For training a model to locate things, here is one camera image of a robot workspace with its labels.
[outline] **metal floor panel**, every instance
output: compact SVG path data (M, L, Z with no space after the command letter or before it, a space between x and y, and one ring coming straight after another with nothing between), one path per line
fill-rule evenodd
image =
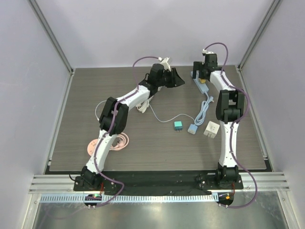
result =
M250 201L253 192L236 193L234 205ZM288 229L277 192L259 192L243 209L225 209L216 203L110 204L65 217L84 204L40 204L34 229Z
M206 100L190 77L191 66L177 67L185 85L178 88L162 88L151 101L161 120L168 120L180 113L192 117L200 111ZM230 81L241 86L234 66L225 68ZM136 68L138 80L142 80L150 67ZM217 101L216 88L207 82L209 95ZM131 68L76 69L68 100L62 117L50 171L80 171L89 160L87 145L98 137L99 123L95 118L95 106L108 97L119 97L135 87ZM216 102L210 104L205 122L197 133L187 132L193 122L180 116L183 131L173 130L173 121L160 123L150 108L142 114L135 108L129 112L124 132L130 143L122 151L110 151L104 170L154 171L154 170L208 170L216 169L221 152L221 131L212 139L203 135L208 121L218 123L215 115ZM261 148L250 115L239 125L237 157L248 169L265 169Z

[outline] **white ruler strip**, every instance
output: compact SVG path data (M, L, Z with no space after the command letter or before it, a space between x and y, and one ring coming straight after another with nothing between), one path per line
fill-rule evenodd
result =
M42 194L40 203L92 203L85 201L88 194ZM103 195L102 200L94 202L101 203L109 200L112 196ZM208 196L117 196L111 203L174 203L174 202L217 202L218 194L212 193Z

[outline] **pink round disc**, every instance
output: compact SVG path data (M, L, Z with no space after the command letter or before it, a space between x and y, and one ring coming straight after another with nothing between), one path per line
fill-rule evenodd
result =
M87 147L87 152L90 156L92 156L92 154L94 153L96 144L97 144L97 139L94 139L89 143L89 145Z

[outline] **wooden tabletop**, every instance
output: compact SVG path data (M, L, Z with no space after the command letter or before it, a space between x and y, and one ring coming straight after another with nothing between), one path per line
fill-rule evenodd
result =
M191 78L192 67L177 67L185 85L178 88L162 88L151 101L161 120L169 120L184 113L195 118L201 102L201 94ZM138 81L150 67L136 68ZM225 68L228 79L241 86L234 66ZM96 105L108 97L120 97L133 88L135 81L131 68L76 69L64 110L50 171L80 171L90 156L87 146L98 138L99 123L94 115ZM202 170L216 169L221 152L221 131L212 139L203 134L209 121L219 123L215 116L218 92L207 82L209 95L214 97L206 113L204 124L192 135L187 132L193 120L181 115L173 121L161 123L150 108L142 114L136 108L128 114L124 132L129 145L121 151L110 151L104 170L152 171L152 170ZM98 109L100 116L103 104ZM173 122L182 121L183 130L174 131ZM237 133L237 158L248 169L265 169L261 148L250 115L239 125Z

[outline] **yellow object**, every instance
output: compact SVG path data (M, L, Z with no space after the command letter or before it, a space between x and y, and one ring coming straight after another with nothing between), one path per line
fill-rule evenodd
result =
M205 83L205 80L204 79L199 79L199 82L200 83Z

